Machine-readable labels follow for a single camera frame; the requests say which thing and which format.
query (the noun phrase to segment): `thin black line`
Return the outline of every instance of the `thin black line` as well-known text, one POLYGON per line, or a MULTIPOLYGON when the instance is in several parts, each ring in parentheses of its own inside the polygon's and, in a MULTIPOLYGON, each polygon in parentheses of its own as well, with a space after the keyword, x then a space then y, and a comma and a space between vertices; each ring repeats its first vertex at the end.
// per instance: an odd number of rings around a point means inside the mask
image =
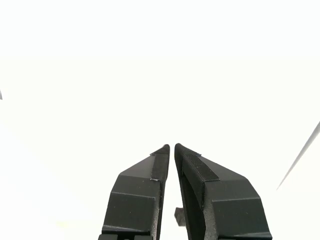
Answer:
POLYGON ((320 122, 318 123, 318 125, 315 127, 315 129, 313 130, 311 136, 309 137, 309 139, 306 141, 305 145, 303 146, 303 148, 301 149, 301 151, 299 152, 298 156, 295 158, 294 162, 292 163, 291 167, 289 168, 288 172, 285 174, 284 178, 282 179, 282 181, 280 182, 279 186, 277 187, 280 188, 281 184, 286 180, 286 178, 288 177, 288 175, 290 174, 290 172, 292 171, 292 169, 294 169, 294 167, 296 166, 296 164, 299 162, 300 158, 305 154, 305 152, 307 151, 307 149, 310 147, 310 145, 312 144, 312 142, 316 139, 316 137, 318 136, 318 134, 320 133, 320 122))

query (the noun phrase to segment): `white background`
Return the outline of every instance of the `white background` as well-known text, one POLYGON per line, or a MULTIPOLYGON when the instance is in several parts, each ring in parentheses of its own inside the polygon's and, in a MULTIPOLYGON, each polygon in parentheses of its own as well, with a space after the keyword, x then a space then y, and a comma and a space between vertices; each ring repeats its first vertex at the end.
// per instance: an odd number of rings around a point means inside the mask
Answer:
MULTIPOLYGON (((315 1, 0 2, 0 239, 98 239, 118 174, 178 142, 246 176, 275 240, 314 238, 315 1)), ((187 239, 173 155, 161 239, 187 239)))

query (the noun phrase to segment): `black tool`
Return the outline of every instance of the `black tool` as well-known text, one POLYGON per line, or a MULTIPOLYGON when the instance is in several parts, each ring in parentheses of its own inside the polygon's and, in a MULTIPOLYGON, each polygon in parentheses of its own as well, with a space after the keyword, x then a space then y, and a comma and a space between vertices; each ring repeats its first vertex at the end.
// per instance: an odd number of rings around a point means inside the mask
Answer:
MULTIPOLYGON (((98 240, 159 240, 170 147, 119 174, 98 240)), ((261 199, 243 176, 177 144, 183 208, 174 216, 189 240, 271 240, 261 199)))

